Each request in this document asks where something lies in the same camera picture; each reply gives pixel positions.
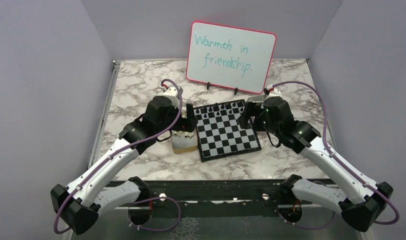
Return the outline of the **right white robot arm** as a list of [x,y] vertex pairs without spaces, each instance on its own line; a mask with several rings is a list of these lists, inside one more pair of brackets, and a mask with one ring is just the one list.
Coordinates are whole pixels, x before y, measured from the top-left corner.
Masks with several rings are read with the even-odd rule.
[[376,182],[366,176],[328,143],[321,133],[306,121],[295,120],[289,103],[280,96],[256,96],[247,99],[238,118],[245,128],[254,118],[253,129],[277,137],[277,147],[285,146],[321,169],[337,189],[312,183],[293,174],[279,190],[280,199],[291,204],[304,200],[337,214],[353,229],[366,232],[390,203],[393,187],[386,181]]

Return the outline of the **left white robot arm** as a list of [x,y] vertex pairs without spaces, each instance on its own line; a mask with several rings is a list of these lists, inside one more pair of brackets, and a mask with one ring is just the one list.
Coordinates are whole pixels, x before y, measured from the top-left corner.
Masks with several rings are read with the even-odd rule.
[[56,212],[54,232],[64,234],[73,230],[81,235],[107,211],[129,203],[140,206],[154,201],[149,186],[139,177],[132,177],[109,190],[104,188],[128,163],[154,145],[160,135],[195,130],[198,120],[193,105],[185,106],[186,117],[183,118],[182,97],[155,96],[145,113],[123,128],[104,156],[67,186],[53,187],[50,196]]

